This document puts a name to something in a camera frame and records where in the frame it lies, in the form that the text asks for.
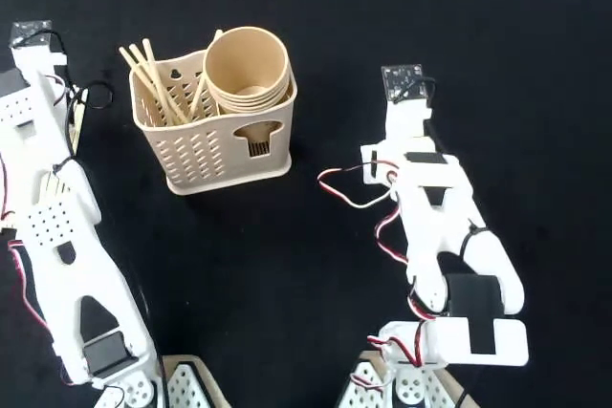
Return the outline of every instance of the robotic arm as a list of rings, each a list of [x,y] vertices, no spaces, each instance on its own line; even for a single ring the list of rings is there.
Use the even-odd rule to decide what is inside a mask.
[[[111,395],[105,391],[106,404],[100,406],[164,408],[154,343],[124,277],[96,234],[98,203],[66,144],[66,103],[58,99],[64,88],[52,84],[31,60],[25,62],[31,64],[21,73],[27,81],[0,104],[0,151],[5,172],[11,174],[11,210],[21,240],[12,247],[28,251],[43,325],[74,384],[120,389]],[[50,174],[65,186],[41,197],[42,182]],[[19,253],[13,255],[23,267]],[[80,334],[84,296],[95,298],[118,323],[87,342]]]
[[[385,223],[396,215],[402,219],[408,246],[405,257],[394,258],[405,264],[408,303],[421,320],[389,322],[378,336],[369,336],[386,365],[386,377],[373,383],[355,372],[351,384],[355,394],[363,388],[382,392],[382,406],[403,406],[396,405],[398,400],[412,406],[424,400],[424,391],[417,385],[408,391],[402,384],[422,381],[425,386],[424,374],[430,370],[449,364],[527,363],[525,326],[508,317],[522,309],[524,290],[505,248],[478,211],[461,164],[427,135],[431,79],[423,76],[421,66],[383,67],[382,76],[386,137],[361,147],[363,181],[389,187],[397,202]],[[444,274],[438,264],[441,252],[460,257],[473,273]]]

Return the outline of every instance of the paper cup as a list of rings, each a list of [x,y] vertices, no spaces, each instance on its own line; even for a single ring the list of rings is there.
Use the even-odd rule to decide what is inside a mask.
[[[280,100],[289,85],[287,49],[273,33],[254,27],[224,32],[208,47],[204,62],[208,90],[230,110],[248,110]]]

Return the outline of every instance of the black table surface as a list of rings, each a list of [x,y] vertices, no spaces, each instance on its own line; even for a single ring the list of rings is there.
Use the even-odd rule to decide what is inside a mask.
[[[489,227],[525,286],[524,368],[487,368],[483,407],[603,406],[610,376],[610,0],[0,0],[11,22],[52,19],[73,77],[117,89],[89,111],[78,155],[103,211],[99,237],[141,278],[163,354],[197,354],[234,406],[333,406],[365,337],[410,319],[401,266],[375,246],[391,203],[352,209],[317,172],[359,162],[383,138],[382,65],[421,63],[438,81],[434,124],[463,163]],[[117,48],[158,57],[256,25],[290,52],[299,93],[291,171],[173,195],[134,125]],[[0,47],[0,69],[11,66]],[[365,199],[360,175],[338,180]],[[389,233],[396,247],[400,232]],[[93,406],[68,388],[45,332],[0,257],[3,406]],[[469,371],[458,369],[461,382]]]

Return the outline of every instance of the perforated basket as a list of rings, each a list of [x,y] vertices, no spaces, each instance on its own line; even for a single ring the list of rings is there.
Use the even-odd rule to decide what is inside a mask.
[[[193,100],[205,52],[156,62],[162,84],[184,112]],[[291,81],[281,103],[256,115],[219,116],[217,104],[205,89],[195,121],[167,126],[160,102],[130,72],[134,122],[153,148],[170,190],[188,195],[268,179],[289,171],[289,139],[297,94],[293,74]],[[267,139],[249,141],[244,137],[243,128],[256,123],[274,123]]]

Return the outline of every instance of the wire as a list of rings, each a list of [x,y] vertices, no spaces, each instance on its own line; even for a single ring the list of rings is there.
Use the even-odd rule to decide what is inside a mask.
[[[476,384],[478,383],[478,379],[480,378],[480,375],[482,373],[484,367],[476,367],[476,370],[474,372],[474,376],[472,378],[470,387],[465,387],[461,393],[461,396],[459,396],[459,398],[457,398],[457,401],[455,402],[455,407],[454,408],[460,408],[461,405],[463,404],[464,401],[466,401],[466,397],[470,394],[470,392],[473,391],[473,389],[476,387]]]
[[[110,107],[115,99],[115,89],[111,86],[110,83],[104,80],[93,80],[89,82],[87,85],[83,86],[78,90],[75,97],[71,97],[68,101],[68,110],[66,110],[66,118],[64,119],[64,139],[66,140],[66,145],[68,146],[69,157],[64,160],[62,163],[54,166],[54,172],[58,172],[66,162],[71,160],[75,156],[75,149],[73,148],[73,143],[70,139],[70,124],[71,120],[74,121],[75,117],[75,108],[77,104],[85,105],[85,101],[83,100],[83,93],[85,91],[88,92],[87,98],[89,100],[91,89],[96,86],[102,86],[108,90],[108,98],[106,99],[106,103],[102,105],[92,105],[87,104],[92,109],[103,110]]]
[[[328,185],[327,183],[325,183],[322,179],[325,176],[329,175],[329,174],[335,174],[337,172],[350,172],[350,171],[354,171],[355,169],[362,168],[362,167],[366,166],[367,164],[386,164],[387,166],[391,166],[391,167],[394,167],[395,169],[399,169],[397,164],[395,164],[395,163],[393,163],[391,161],[386,161],[386,160],[368,161],[368,162],[363,162],[362,164],[358,164],[356,166],[351,166],[351,167],[346,167],[346,168],[332,167],[330,169],[325,169],[324,171],[321,171],[318,174],[317,182],[320,185],[320,187],[323,188],[325,191],[327,191],[328,193],[331,193],[334,196],[339,197],[341,200],[343,200],[345,203],[349,204],[351,207],[354,207],[356,209],[366,209],[366,208],[371,207],[374,204],[377,204],[377,203],[385,200],[386,198],[388,198],[390,196],[390,194],[391,194],[391,188],[389,188],[383,195],[379,196],[378,198],[375,198],[372,201],[369,201],[368,203],[357,204],[357,203],[353,202],[349,197],[347,197],[344,193],[341,193],[341,192],[337,191],[333,186]]]
[[[12,47],[13,48],[21,48],[24,47],[29,41],[31,41],[33,38],[48,33],[50,35],[52,35],[53,37],[55,37],[55,39],[57,40],[57,42],[59,43],[59,48],[60,50],[66,54],[66,56],[68,56],[68,52],[66,51],[66,45],[64,44],[64,40],[61,38],[61,35],[59,34],[59,32],[54,31],[53,29],[41,29],[39,31],[36,31],[34,33],[31,33],[30,35],[26,36],[26,37],[22,37],[19,38],[17,40],[15,40],[15,42],[13,42]],[[115,89],[113,88],[113,86],[105,81],[105,80],[93,80],[90,81],[89,83],[87,83],[86,85],[84,85],[82,88],[80,88],[75,95],[72,97],[72,93],[75,91],[75,82],[73,81],[71,75],[70,75],[70,69],[68,67],[68,65],[65,66],[65,70],[64,73],[66,75],[66,81],[64,81],[63,79],[61,79],[59,76],[57,75],[45,75],[46,77],[49,78],[55,78],[55,81],[59,81],[61,80],[64,84],[64,94],[62,95],[61,98],[56,99],[54,101],[54,105],[57,105],[57,103],[64,98],[64,96],[67,96],[67,104],[68,104],[68,109],[66,111],[66,119],[64,121],[64,138],[66,140],[66,145],[68,146],[68,151],[70,153],[69,158],[65,161],[62,162],[61,166],[63,166],[68,160],[70,160],[74,155],[75,155],[75,151],[73,149],[73,145],[72,142],[70,140],[70,123],[72,120],[74,120],[74,110],[76,108],[76,105],[81,103],[84,104],[85,101],[83,100],[83,94],[85,93],[85,91],[87,91],[88,93],[91,93],[91,89],[96,87],[96,86],[102,86],[104,88],[106,88],[108,90],[108,98],[106,100],[106,103],[102,104],[102,105],[92,105],[92,104],[88,104],[89,107],[91,107],[92,109],[105,109],[107,107],[109,107],[113,101],[114,101],[114,97],[115,97]]]
[[[405,96],[405,94],[408,92],[410,88],[412,88],[413,86],[417,84],[421,84],[421,83],[425,83],[425,85],[427,85],[428,83],[430,84],[431,93],[427,94],[427,101],[431,103],[431,101],[433,100],[433,97],[436,94],[436,87],[437,87],[435,78],[431,76],[415,76],[412,80],[410,80],[410,83],[408,83],[398,95],[396,95],[393,99],[391,99],[391,102],[394,104],[397,104],[398,102],[402,100],[402,97]]]
[[[115,408],[119,408],[121,404],[123,403],[123,401],[125,400],[125,390],[120,386],[112,386],[110,384],[107,384],[104,386],[104,392],[106,392],[108,389],[119,389],[121,391],[121,399],[115,405]]]
[[[7,166],[4,163],[2,154],[0,153],[0,167],[2,167],[2,207],[0,208],[0,220],[6,219],[9,215],[14,214],[14,211],[7,210],[7,201],[9,200],[9,173]]]
[[[33,318],[38,322],[39,325],[44,327],[47,332],[51,332],[49,330],[49,326],[47,322],[38,314],[38,312],[33,308],[33,306],[28,301],[28,297],[26,296],[26,288],[28,286],[28,279],[26,277],[26,270],[23,267],[23,261],[21,260],[21,255],[17,250],[17,247],[23,247],[23,242],[18,240],[9,241],[8,243],[9,251],[12,254],[12,260],[15,263],[15,267],[17,272],[19,273],[19,277],[21,279],[21,299],[23,300],[23,304],[26,306],[28,312],[33,316]]]
[[[382,346],[390,346],[391,344],[395,344],[397,345],[398,348],[400,348],[400,351],[402,351],[402,354],[404,354],[406,360],[408,360],[408,362],[410,362],[412,366],[420,367],[423,365],[423,362],[420,359],[417,360],[417,358],[414,355],[412,355],[412,353],[408,350],[406,345],[397,336],[389,336],[387,339],[380,339],[377,336],[369,335],[367,337],[367,342],[370,343],[372,346],[374,346],[377,349],[380,349]],[[419,350],[417,353],[415,350],[415,354],[420,356],[421,351]]]
[[[381,242],[381,231],[383,231],[383,229],[387,225],[389,225],[392,222],[394,222],[395,220],[397,220],[397,218],[399,216],[400,216],[400,207],[396,206],[395,209],[393,209],[393,212],[391,212],[389,215],[384,217],[374,227],[374,238],[376,240],[376,244],[378,245],[378,247],[380,247],[382,249],[382,251],[384,251],[385,253],[390,255],[391,258],[393,258],[393,260],[395,260],[396,262],[400,262],[400,263],[408,266],[408,259],[404,255],[402,255],[400,252],[398,252],[396,250],[393,250],[392,248],[389,248],[388,246],[386,246],[385,244],[383,244]]]
[[[62,101],[62,99],[66,96],[67,90],[66,90],[66,82],[64,81],[64,79],[59,76],[59,75],[45,75],[47,78],[51,78],[53,80],[55,80],[55,83],[61,85],[63,87],[61,95],[57,97],[57,99],[54,101],[54,107]]]
[[[38,37],[39,35],[43,35],[45,33],[48,33],[49,35],[52,35],[53,37],[55,37],[55,39],[57,40],[57,43],[59,43],[59,49],[64,54],[66,54],[66,56],[68,56],[68,53],[66,52],[66,46],[64,45],[64,40],[61,38],[61,35],[59,34],[59,32],[54,31],[53,29],[41,29],[39,31],[31,33],[30,35],[19,38],[12,43],[12,48],[22,48],[26,46],[26,44],[29,41],[31,41],[33,38]],[[70,70],[68,69],[68,66],[65,66],[64,73],[66,75],[66,82],[68,83],[68,87],[70,88],[70,91],[73,91],[75,88],[75,82],[73,81],[70,75]]]
[[[353,384],[362,387],[366,391],[377,391],[380,393],[383,392],[383,388],[385,388],[386,386],[388,386],[389,384],[393,382],[393,377],[394,376],[391,376],[390,378],[388,378],[386,381],[382,382],[381,384],[374,384],[368,381],[367,379],[362,378],[359,375],[355,375],[354,373],[351,373],[349,375],[349,379],[351,380]]]

